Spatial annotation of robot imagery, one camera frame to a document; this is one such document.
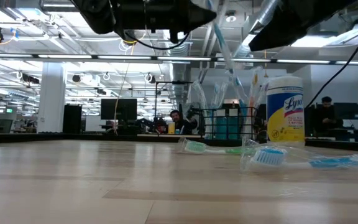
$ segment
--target plastic bag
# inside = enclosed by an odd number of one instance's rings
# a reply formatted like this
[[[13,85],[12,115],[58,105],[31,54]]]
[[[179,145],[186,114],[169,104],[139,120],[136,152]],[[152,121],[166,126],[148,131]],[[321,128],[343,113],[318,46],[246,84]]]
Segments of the plastic bag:
[[[205,143],[191,141],[186,138],[179,139],[175,150],[177,153],[185,154],[230,154],[241,155],[242,147],[213,147]]]
[[[243,144],[241,171],[286,172],[291,170],[358,169],[358,154],[327,157],[283,144]]]

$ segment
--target blue toothbrush bristles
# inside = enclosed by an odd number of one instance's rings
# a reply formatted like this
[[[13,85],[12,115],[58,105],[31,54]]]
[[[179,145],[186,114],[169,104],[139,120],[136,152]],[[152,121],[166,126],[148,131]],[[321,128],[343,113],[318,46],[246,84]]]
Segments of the blue toothbrush bristles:
[[[253,157],[255,162],[271,166],[279,166],[284,161],[285,153],[276,149],[261,149]]]

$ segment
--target lysol wipes container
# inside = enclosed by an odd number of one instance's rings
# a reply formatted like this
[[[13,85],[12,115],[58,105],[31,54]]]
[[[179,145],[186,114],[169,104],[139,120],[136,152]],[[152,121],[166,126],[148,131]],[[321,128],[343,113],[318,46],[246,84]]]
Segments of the lysol wipes container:
[[[268,140],[304,143],[302,79],[273,78],[268,83],[266,96]]]

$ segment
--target white column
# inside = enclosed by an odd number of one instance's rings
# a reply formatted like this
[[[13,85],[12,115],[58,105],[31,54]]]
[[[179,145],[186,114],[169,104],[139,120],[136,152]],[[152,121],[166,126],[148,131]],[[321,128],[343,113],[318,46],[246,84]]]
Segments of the white column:
[[[67,74],[63,63],[44,62],[37,132],[62,132]]]

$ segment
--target man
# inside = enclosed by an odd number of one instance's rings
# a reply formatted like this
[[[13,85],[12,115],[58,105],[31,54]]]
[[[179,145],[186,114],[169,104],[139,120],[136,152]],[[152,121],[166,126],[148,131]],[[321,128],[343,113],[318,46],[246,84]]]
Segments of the man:
[[[335,119],[335,109],[331,104],[333,99],[325,96],[321,99],[323,106],[316,110],[315,129],[317,132],[325,132],[328,129],[337,127],[337,120]]]
[[[197,121],[194,118],[183,119],[178,110],[170,113],[172,121],[175,122],[175,130],[180,130],[180,134],[191,134],[192,130],[197,128]]]

